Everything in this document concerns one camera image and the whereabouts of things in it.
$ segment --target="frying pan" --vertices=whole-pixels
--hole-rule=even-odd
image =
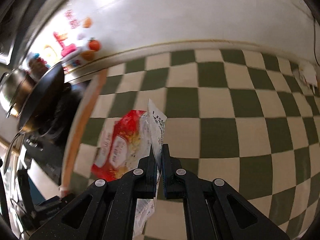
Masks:
[[[10,163],[11,151],[14,142],[24,133],[37,130],[46,120],[46,111],[62,93],[64,72],[61,62],[51,67],[34,86],[22,106],[18,122],[18,133],[13,138],[4,158],[3,173],[5,174]]]

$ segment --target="wooden edge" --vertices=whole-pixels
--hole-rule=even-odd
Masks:
[[[91,113],[94,109],[98,96],[100,95],[101,88],[107,80],[107,73],[108,70],[103,69],[99,71],[99,73],[92,79],[89,86],[91,85],[91,83],[92,86],[95,86],[93,87],[93,92],[87,93],[87,95],[86,93],[84,94],[84,97],[82,98],[82,101],[76,112],[76,116],[74,117],[74,121],[69,133],[69,136],[71,136],[71,138],[70,140],[68,138],[62,163],[60,186],[61,196],[65,195],[69,190],[71,174],[73,172],[73,167],[81,143],[81,138],[84,133],[84,129],[87,125],[87,122],[91,116]]]

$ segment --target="pan handle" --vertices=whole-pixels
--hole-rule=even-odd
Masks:
[[[0,83],[2,82],[4,76],[7,75],[7,74],[8,74],[8,72],[4,72],[4,73],[2,74],[2,76],[1,76],[1,78],[0,78]]]
[[[15,105],[16,105],[16,103],[14,103],[14,104],[12,104],[12,106],[10,106],[9,111],[5,114],[6,118],[9,118],[11,110],[12,110],[12,108],[14,108]]]
[[[10,164],[10,159],[11,159],[11,154],[12,154],[12,148],[13,148],[13,144],[14,142],[19,138],[19,136],[21,135],[20,132],[18,132],[16,134],[16,136],[12,139],[9,147],[8,147],[8,150],[7,150],[7,153],[4,157],[4,166],[3,166],[3,174],[5,174],[8,170],[8,167],[9,167],[9,164]]]

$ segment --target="clear plastic bag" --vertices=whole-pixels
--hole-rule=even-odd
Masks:
[[[149,156],[152,145],[158,167],[158,192],[166,119],[150,99],[148,111],[131,110],[115,123],[113,133],[103,131],[102,145],[92,166],[92,173],[107,181],[119,179],[137,168],[141,158]],[[142,233],[145,222],[155,212],[156,198],[157,193],[154,199],[137,200],[133,237]]]

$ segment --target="cable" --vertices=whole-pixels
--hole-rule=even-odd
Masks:
[[[15,203],[15,204],[17,205],[17,207],[19,207],[19,208],[22,210],[22,212],[23,212],[27,217],[31,218],[31,217],[25,212],[25,210],[18,204],[18,202],[16,202],[13,198],[10,199],[10,202],[11,202],[11,205],[13,206],[13,208],[14,208],[13,203]],[[21,236],[22,236],[23,233],[26,233],[26,234],[30,237],[30,234],[29,234],[29,233],[27,232],[27,230],[24,228],[24,226],[23,226],[23,224],[22,224],[22,222],[21,222],[21,219],[20,219],[20,217],[18,216],[18,214],[17,214],[17,218],[19,219],[20,224],[22,225],[22,228],[23,228],[23,231],[20,233],[19,240],[21,239]]]
[[[318,66],[320,67],[320,64],[317,60],[317,56],[316,56],[316,18],[313,17],[313,53],[315,55],[315,59],[316,59],[316,62],[318,64]]]
[[[17,205],[18,208],[21,209],[21,211],[22,211],[27,217],[30,217],[30,216],[25,212],[25,210],[22,208],[22,206],[20,206],[20,205],[18,204],[18,202],[16,202],[13,198],[10,199],[10,202],[11,202],[11,205],[12,205],[12,206],[13,206],[12,201]]]

